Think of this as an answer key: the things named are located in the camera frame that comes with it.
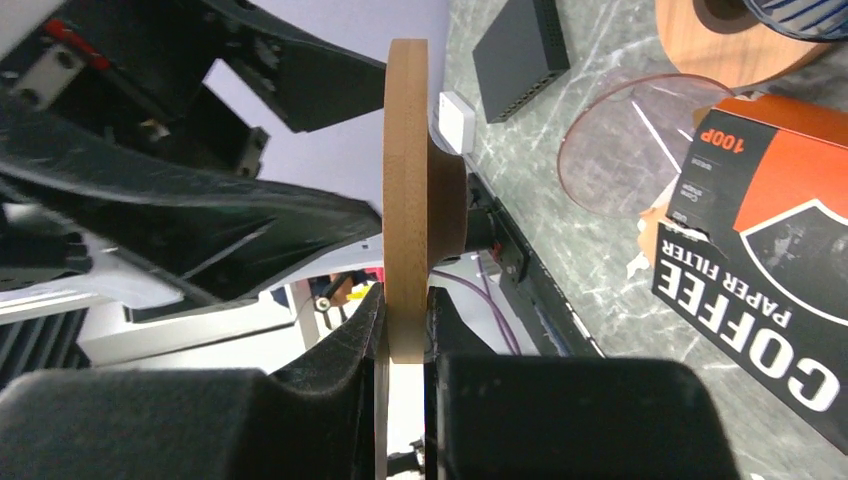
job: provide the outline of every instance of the marble countertop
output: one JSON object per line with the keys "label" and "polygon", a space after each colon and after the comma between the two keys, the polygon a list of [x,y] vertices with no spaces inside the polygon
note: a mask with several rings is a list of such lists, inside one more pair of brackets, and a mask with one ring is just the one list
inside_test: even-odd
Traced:
{"label": "marble countertop", "polygon": [[[445,90],[483,110],[472,49],[506,0],[452,0]],[[848,457],[735,365],[650,291],[652,272],[626,278],[638,253],[634,220],[572,203],[556,173],[567,128],[619,68],[675,72],[652,0],[558,0],[571,70],[502,124],[477,122],[473,162],[502,199],[601,348],[613,356],[682,361],[707,385],[746,478],[848,478]],[[848,45],[761,90],[848,110]]]}

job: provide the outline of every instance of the wooden disc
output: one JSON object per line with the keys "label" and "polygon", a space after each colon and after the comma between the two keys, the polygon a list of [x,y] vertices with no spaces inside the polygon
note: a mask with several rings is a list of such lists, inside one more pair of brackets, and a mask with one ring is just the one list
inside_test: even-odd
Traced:
{"label": "wooden disc", "polygon": [[383,125],[383,255],[394,363],[423,361],[430,270],[465,249],[465,164],[430,139],[427,70],[426,40],[392,41]]}
{"label": "wooden disc", "polygon": [[791,73],[828,48],[769,29],[741,1],[656,0],[655,7],[660,42],[671,63],[729,88]]}

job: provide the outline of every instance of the screw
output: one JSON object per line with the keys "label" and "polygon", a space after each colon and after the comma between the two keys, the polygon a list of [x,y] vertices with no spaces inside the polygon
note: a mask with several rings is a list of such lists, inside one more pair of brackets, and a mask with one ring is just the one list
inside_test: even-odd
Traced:
{"label": "screw", "polygon": [[23,99],[23,101],[27,102],[32,106],[36,106],[41,103],[41,97],[38,95],[38,92],[31,88],[25,88],[18,92],[18,95]]}
{"label": "screw", "polygon": [[326,312],[330,310],[330,307],[332,307],[330,300],[323,297],[315,301],[315,306],[318,308],[319,312]]}
{"label": "screw", "polygon": [[236,0],[236,4],[245,10],[254,10],[256,8],[256,5],[250,3],[248,0]]}
{"label": "screw", "polygon": [[70,70],[74,68],[76,62],[74,62],[74,57],[72,57],[68,52],[59,51],[56,52],[56,61],[59,62],[59,65],[66,70]]}

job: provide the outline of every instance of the white wall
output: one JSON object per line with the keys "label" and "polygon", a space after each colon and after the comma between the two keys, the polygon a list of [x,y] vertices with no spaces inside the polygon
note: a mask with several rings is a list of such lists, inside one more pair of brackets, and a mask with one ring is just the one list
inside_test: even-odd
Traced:
{"label": "white wall", "polygon": [[[393,38],[428,39],[431,102],[438,98],[449,0],[254,2],[313,35],[383,62]],[[207,84],[248,124],[261,125],[271,135],[260,178],[367,200],[382,211],[382,110],[317,132],[293,134],[228,68],[216,67]]]}

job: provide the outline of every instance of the cardboard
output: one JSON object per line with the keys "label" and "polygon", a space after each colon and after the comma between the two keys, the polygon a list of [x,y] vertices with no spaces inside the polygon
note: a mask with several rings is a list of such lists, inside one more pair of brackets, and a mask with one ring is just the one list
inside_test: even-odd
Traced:
{"label": "cardboard", "polygon": [[653,293],[848,454],[848,114],[722,101],[656,235]]}

